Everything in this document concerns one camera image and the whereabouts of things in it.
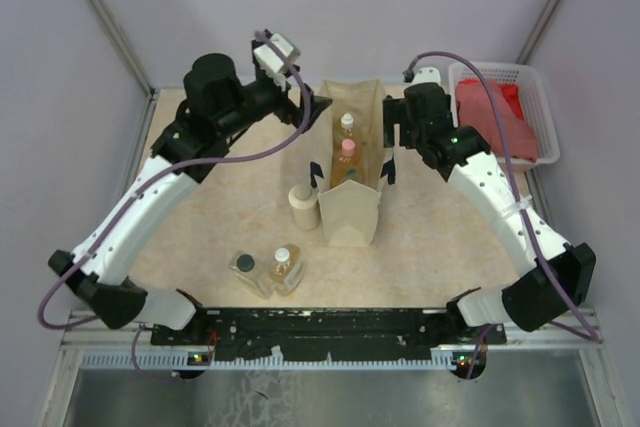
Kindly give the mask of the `yellow liquid bottle white cap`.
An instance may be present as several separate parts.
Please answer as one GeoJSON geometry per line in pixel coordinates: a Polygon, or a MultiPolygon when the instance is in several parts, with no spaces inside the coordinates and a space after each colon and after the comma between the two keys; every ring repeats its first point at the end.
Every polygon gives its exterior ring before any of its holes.
{"type": "Polygon", "coordinates": [[[344,139],[351,139],[356,144],[366,142],[363,127],[351,113],[343,114],[334,124],[333,142],[340,147],[344,139]]]}

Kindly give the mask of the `beige canvas bag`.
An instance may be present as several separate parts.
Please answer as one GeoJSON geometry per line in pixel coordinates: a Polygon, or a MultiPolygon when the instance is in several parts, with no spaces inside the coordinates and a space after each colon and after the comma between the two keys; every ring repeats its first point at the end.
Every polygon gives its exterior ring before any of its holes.
{"type": "Polygon", "coordinates": [[[367,247],[377,229],[383,189],[394,182],[395,175],[393,149],[385,148],[383,142],[386,91],[378,79],[358,83],[325,80],[319,95],[333,100],[308,131],[310,183],[318,192],[324,238],[332,247],[367,247]],[[334,124],[345,113],[351,113],[363,127],[366,176],[363,184],[348,180],[331,189],[334,124]]]}

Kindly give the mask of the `pink cap orange bottle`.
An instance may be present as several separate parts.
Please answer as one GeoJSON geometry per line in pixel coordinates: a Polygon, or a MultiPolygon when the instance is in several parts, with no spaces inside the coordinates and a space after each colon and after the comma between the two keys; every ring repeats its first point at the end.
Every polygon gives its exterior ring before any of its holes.
{"type": "Polygon", "coordinates": [[[363,181],[361,184],[363,184],[366,174],[360,149],[353,140],[347,138],[342,141],[340,148],[334,152],[330,188],[333,189],[346,182],[343,178],[350,169],[357,169],[362,173],[363,181]]]}

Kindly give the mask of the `clear jar teal lid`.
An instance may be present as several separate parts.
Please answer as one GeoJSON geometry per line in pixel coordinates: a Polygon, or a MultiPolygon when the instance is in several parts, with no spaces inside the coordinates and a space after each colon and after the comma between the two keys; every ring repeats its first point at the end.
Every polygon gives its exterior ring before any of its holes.
{"type": "Polygon", "coordinates": [[[354,182],[361,183],[363,181],[362,173],[357,169],[350,169],[345,173],[343,178],[344,181],[351,180],[354,182]]]}

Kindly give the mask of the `cream cylindrical bottle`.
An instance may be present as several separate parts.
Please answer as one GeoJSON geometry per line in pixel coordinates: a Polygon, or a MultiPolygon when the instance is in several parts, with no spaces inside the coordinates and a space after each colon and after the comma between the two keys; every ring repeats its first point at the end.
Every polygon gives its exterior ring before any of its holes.
{"type": "Polygon", "coordinates": [[[303,231],[315,229],[320,224],[317,191],[307,184],[297,184],[288,194],[294,224],[303,231]]]}

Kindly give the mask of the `amber bottle white cap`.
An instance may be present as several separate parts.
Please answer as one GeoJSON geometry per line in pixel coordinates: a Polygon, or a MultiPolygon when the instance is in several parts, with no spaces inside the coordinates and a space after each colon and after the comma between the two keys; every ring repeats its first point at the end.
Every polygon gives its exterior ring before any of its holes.
{"type": "Polygon", "coordinates": [[[299,246],[287,243],[277,248],[268,269],[268,276],[281,296],[291,294],[299,285],[305,272],[299,246]]]}

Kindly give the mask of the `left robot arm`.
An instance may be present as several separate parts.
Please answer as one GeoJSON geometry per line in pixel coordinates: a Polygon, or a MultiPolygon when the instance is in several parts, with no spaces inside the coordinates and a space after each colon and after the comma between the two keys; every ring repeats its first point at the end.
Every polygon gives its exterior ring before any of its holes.
{"type": "Polygon", "coordinates": [[[136,180],[102,223],[72,251],[57,250],[48,265],[58,279],[37,310],[40,324],[53,295],[67,286],[111,329],[131,322],[161,325],[184,342],[201,341],[208,320],[195,300],[178,290],[141,287],[129,277],[141,249],[167,215],[220,164],[234,163],[231,145],[264,117],[273,114],[295,132],[276,146],[239,157],[263,159],[293,143],[308,130],[330,102],[316,100],[301,84],[302,103],[289,98],[287,79],[300,77],[297,51],[285,53],[265,43],[253,51],[256,78],[240,83],[233,60],[224,54],[198,58],[184,77],[185,99],[173,121],[153,143],[136,180]]]}

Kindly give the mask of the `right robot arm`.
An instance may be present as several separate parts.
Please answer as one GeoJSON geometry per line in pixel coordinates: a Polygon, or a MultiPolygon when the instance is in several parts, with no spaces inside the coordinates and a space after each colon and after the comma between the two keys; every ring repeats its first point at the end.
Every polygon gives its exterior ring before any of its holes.
{"type": "Polygon", "coordinates": [[[471,126],[456,127],[450,97],[436,83],[407,87],[383,102],[388,147],[416,150],[422,161],[471,201],[488,222],[518,275],[508,286],[477,288],[452,299],[448,334],[470,342],[485,324],[512,322],[533,332],[586,298],[596,255],[571,244],[511,186],[489,144],[471,126]]]}

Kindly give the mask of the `pink red cloth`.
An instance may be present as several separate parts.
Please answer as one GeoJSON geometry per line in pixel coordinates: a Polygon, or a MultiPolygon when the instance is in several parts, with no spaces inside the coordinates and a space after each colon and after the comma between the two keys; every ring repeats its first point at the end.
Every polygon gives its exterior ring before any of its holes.
{"type": "MultiPolygon", "coordinates": [[[[503,121],[510,152],[514,158],[535,162],[537,137],[533,128],[524,120],[519,89],[515,84],[488,81],[495,96],[497,108],[503,121]]],[[[504,156],[504,149],[498,131],[494,112],[488,95],[478,79],[465,79],[455,88],[458,123],[472,126],[489,143],[492,151],[504,156]]]]}

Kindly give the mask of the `white plastic basket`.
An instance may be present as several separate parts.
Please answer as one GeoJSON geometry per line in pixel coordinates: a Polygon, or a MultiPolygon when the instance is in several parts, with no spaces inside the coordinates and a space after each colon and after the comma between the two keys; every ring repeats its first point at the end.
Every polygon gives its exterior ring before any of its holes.
{"type": "MultiPolygon", "coordinates": [[[[517,97],[520,101],[524,120],[533,128],[536,134],[537,160],[530,162],[513,157],[514,170],[524,172],[541,165],[555,163],[559,159],[560,150],[547,97],[538,72],[529,66],[510,63],[477,62],[475,66],[487,81],[494,80],[498,83],[515,84],[518,87],[519,94],[517,97]]],[[[455,88],[460,81],[465,79],[478,79],[478,77],[460,62],[451,64],[448,70],[448,80],[452,98],[453,121],[457,126],[459,126],[459,123],[455,88]]]]}

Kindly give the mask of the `clear bottle black cap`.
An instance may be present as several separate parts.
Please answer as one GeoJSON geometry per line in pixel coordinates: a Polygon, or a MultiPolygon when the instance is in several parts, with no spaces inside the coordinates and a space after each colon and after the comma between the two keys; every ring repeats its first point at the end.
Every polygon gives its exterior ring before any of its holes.
{"type": "Polygon", "coordinates": [[[269,299],[275,289],[275,282],[269,277],[268,265],[252,254],[237,251],[229,268],[236,278],[255,295],[269,299]]]}

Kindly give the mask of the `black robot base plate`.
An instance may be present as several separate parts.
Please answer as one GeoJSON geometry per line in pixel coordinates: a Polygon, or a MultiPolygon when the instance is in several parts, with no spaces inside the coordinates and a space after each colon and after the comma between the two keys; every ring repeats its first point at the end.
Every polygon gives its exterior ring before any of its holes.
{"type": "Polygon", "coordinates": [[[465,327],[442,309],[203,308],[180,331],[154,326],[150,342],[171,349],[172,368],[205,371],[425,371],[479,377],[469,358],[507,342],[503,326],[465,327]]]}

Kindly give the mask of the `aluminium rail frame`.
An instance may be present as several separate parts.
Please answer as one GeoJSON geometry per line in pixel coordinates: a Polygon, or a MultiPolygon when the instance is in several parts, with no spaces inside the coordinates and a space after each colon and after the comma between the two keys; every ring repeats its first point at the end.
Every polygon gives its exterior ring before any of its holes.
{"type": "Polygon", "coordinates": [[[461,328],[441,309],[208,309],[184,331],[95,322],[64,333],[82,368],[168,372],[449,371],[483,373],[490,351],[598,349],[595,314],[565,314],[526,332],[513,322],[461,328]]]}

